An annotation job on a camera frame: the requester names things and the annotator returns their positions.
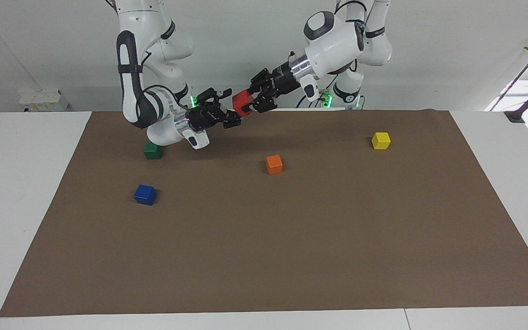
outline blue cube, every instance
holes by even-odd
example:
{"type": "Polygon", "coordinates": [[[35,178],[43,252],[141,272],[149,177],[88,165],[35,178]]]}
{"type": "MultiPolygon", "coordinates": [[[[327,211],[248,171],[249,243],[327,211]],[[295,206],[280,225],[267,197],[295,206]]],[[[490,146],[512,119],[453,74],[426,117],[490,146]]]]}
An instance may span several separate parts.
{"type": "Polygon", "coordinates": [[[134,198],[139,204],[152,205],[156,199],[156,190],[151,186],[140,185],[134,194],[134,198]]]}

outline brown tabletop surface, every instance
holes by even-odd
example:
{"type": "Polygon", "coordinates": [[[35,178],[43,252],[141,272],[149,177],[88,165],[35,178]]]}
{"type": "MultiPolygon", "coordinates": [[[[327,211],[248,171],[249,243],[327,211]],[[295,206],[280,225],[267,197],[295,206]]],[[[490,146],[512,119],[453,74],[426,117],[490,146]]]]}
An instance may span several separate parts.
{"type": "Polygon", "coordinates": [[[145,132],[93,113],[0,317],[528,305],[528,247],[447,111],[272,112],[209,137],[146,160],[145,132]]]}

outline white wall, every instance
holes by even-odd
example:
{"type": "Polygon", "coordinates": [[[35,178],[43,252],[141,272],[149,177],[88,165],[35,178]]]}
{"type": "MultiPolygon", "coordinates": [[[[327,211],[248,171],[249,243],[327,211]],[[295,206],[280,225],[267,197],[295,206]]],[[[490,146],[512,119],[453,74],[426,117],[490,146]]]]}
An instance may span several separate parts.
{"type": "MultiPolygon", "coordinates": [[[[335,7],[333,0],[167,1],[196,43],[180,65],[197,92],[246,88],[262,67],[305,45],[312,13],[335,7]]],[[[103,0],[0,0],[0,111],[19,110],[17,90],[35,85],[60,88],[74,110],[118,110],[118,26],[103,0]]],[[[387,31],[394,54],[366,70],[365,108],[480,110],[527,61],[528,1],[393,0],[387,31]]],[[[295,92],[279,104],[293,107],[299,98],[295,92]]]]}

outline cube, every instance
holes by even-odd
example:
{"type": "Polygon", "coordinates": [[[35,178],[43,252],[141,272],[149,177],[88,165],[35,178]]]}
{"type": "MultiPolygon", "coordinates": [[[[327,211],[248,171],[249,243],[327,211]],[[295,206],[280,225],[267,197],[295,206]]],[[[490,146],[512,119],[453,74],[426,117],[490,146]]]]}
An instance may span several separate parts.
{"type": "Polygon", "coordinates": [[[279,155],[266,157],[266,169],[269,175],[282,173],[282,159],[279,155]]]}
{"type": "Polygon", "coordinates": [[[134,198],[138,204],[152,205],[156,199],[156,190],[151,186],[140,185],[134,194],[134,198]]]}
{"type": "Polygon", "coordinates": [[[372,138],[372,146],[375,150],[386,150],[390,146],[390,136],[386,132],[378,132],[372,138]]]}
{"type": "Polygon", "coordinates": [[[162,147],[148,141],[144,146],[144,155],[146,156],[146,159],[161,159],[162,147]]]}
{"type": "Polygon", "coordinates": [[[252,111],[248,108],[246,108],[246,111],[243,111],[243,107],[252,104],[252,101],[254,101],[252,94],[247,90],[243,90],[233,96],[233,110],[235,110],[240,117],[245,117],[252,113],[252,111]]]}

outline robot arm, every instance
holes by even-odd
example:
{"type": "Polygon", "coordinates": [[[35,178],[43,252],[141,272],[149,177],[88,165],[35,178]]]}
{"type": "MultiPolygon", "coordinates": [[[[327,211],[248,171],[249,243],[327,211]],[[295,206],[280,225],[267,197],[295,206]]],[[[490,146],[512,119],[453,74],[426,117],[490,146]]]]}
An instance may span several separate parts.
{"type": "MultiPolygon", "coordinates": [[[[382,66],[390,60],[392,45],[386,37],[385,21],[390,0],[362,1],[364,6],[347,5],[347,20],[368,17],[364,34],[364,51],[358,57],[358,64],[382,66]]],[[[358,102],[364,79],[362,67],[340,73],[333,85],[333,92],[346,108],[352,109],[358,102]]]]}
{"type": "MultiPolygon", "coordinates": [[[[308,46],[296,54],[291,53],[289,60],[272,73],[263,69],[252,79],[250,88],[233,97],[233,108],[240,116],[247,116],[254,110],[262,113],[276,109],[278,96],[299,87],[309,101],[315,101],[320,96],[317,81],[327,74],[342,73],[343,80],[349,80],[350,86],[347,89],[357,93],[363,75],[350,73],[352,71],[348,68],[352,62],[358,59],[362,63],[378,63],[382,59],[384,64],[390,59],[392,47],[384,34],[390,0],[348,1],[342,6],[339,4],[338,2],[336,13],[343,6],[347,7],[345,21],[336,13],[315,13],[307,20],[303,30],[308,46]]],[[[346,86],[346,82],[342,82],[341,86],[346,86]]]]}
{"type": "Polygon", "coordinates": [[[185,98],[190,101],[189,87],[180,67],[171,61],[190,56],[193,42],[176,31],[174,21],[165,13],[164,0],[115,0],[115,11],[121,30],[117,59],[122,111],[130,123],[147,128],[148,138],[157,145],[186,138],[195,149],[209,144],[208,127],[219,122],[224,127],[240,124],[237,114],[220,104],[231,90],[217,93],[210,88],[199,95],[198,106],[189,109],[182,105],[185,98]],[[156,74],[159,84],[144,88],[145,68],[156,74]]]}

